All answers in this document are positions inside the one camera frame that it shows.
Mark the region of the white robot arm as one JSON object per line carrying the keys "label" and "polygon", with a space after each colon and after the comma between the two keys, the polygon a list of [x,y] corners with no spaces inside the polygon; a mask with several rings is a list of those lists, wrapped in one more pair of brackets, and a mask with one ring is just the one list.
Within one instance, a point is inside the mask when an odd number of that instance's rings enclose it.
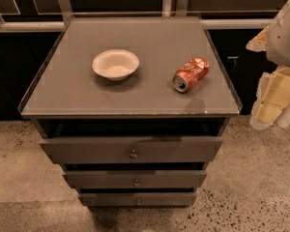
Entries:
{"label": "white robot arm", "polygon": [[269,26],[248,42],[250,51],[265,51],[277,65],[273,73],[264,72],[259,80],[256,101],[251,109],[250,125],[265,130],[277,124],[290,125],[290,0]]}

